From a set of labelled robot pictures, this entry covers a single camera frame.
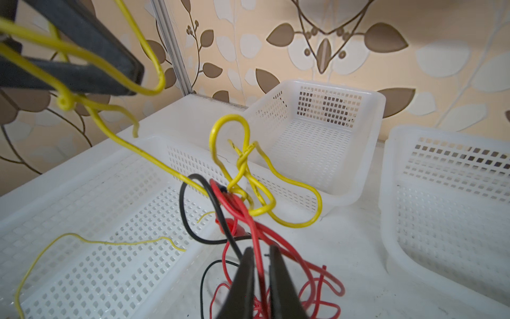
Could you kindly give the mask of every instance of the wallpaper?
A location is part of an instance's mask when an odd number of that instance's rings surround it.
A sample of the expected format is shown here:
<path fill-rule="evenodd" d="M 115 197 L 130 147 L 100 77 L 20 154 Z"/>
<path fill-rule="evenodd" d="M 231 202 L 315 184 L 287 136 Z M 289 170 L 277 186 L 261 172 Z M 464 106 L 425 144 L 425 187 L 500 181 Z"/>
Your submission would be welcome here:
<path fill-rule="evenodd" d="M 82 3 L 144 64 L 142 84 L 156 86 L 158 79 L 154 66 L 115 3 L 110 0 L 82 0 Z M 175 102 L 182 97 L 182 93 L 158 34 L 152 6 L 138 0 L 125 0 L 125 3 L 165 71 L 166 89 L 157 96 L 93 94 L 89 98 L 124 106 L 137 119 L 143 119 Z M 16 23 L 48 33 L 47 21 L 23 1 L 18 5 Z M 54 51 L 30 43 L 24 43 L 22 54 L 52 60 L 59 58 Z M 131 126 L 129 120 L 117 112 L 103 111 L 100 116 L 113 132 Z M 61 111 L 56 106 L 55 93 L 52 91 L 0 89 L 0 125 L 0 195 L 106 138 L 83 105 L 77 105 L 74 111 Z"/>
<path fill-rule="evenodd" d="M 379 91 L 401 124 L 510 140 L 507 0 L 167 0 L 193 89 L 250 106 L 287 79 Z"/>

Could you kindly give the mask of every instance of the wall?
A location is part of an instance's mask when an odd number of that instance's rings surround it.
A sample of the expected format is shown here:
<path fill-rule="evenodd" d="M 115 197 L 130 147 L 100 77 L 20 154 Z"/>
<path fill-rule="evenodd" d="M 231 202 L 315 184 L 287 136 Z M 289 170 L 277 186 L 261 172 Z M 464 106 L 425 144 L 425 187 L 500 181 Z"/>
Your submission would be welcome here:
<path fill-rule="evenodd" d="M 144 64 L 143 85 L 154 87 L 158 79 L 149 58 L 125 22 L 114 1 L 82 0 L 96 17 Z M 163 70 L 167 75 L 167 88 L 158 96 L 116 97 L 95 95 L 97 101 L 118 104 L 130 110 L 137 119 L 154 113 L 182 97 L 168 55 L 161 46 L 156 30 L 152 7 L 147 2 L 125 0 L 141 31 L 152 40 Z M 19 2 L 16 23 L 41 33 L 47 33 L 47 21 L 36 11 Z M 50 59 L 54 51 L 25 43 L 25 56 Z M 130 122 L 115 112 L 101 112 L 108 127 L 119 132 Z M 0 195 L 37 177 L 105 139 L 87 111 L 60 111 L 55 104 L 54 92 L 0 89 Z"/>
<path fill-rule="evenodd" d="M 286 79 L 380 91 L 400 124 L 510 140 L 507 0 L 167 0 L 194 90 L 251 105 Z"/>

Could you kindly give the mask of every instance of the gray corner trim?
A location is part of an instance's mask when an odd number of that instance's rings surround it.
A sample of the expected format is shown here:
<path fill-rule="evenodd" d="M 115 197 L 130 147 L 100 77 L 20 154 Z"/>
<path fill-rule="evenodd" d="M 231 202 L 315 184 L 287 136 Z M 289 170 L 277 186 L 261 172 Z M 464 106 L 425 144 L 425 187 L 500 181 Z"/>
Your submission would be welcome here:
<path fill-rule="evenodd" d="M 183 95 L 192 94 L 193 88 L 191 87 L 191 82 L 188 78 L 186 67 L 184 66 L 183 57 L 179 50 L 179 45 L 172 28 L 172 23 L 168 16 L 165 0 L 150 0 L 150 2 L 154 7 L 156 21 L 158 22 L 161 31 L 161 37 L 165 42 L 165 46 L 168 48 L 168 55 L 172 61 L 177 81 L 179 81 L 181 85 L 181 91 L 183 92 Z"/>

